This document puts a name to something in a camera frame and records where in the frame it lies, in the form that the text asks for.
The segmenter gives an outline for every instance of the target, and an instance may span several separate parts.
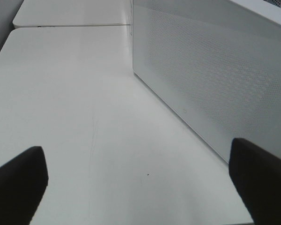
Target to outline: white desk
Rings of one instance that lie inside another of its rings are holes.
[[[251,222],[226,163],[133,74],[126,29],[16,29],[0,53],[0,165],[47,160],[31,224]]]
[[[24,0],[15,28],[124,25],[131,20],[130,0]]]

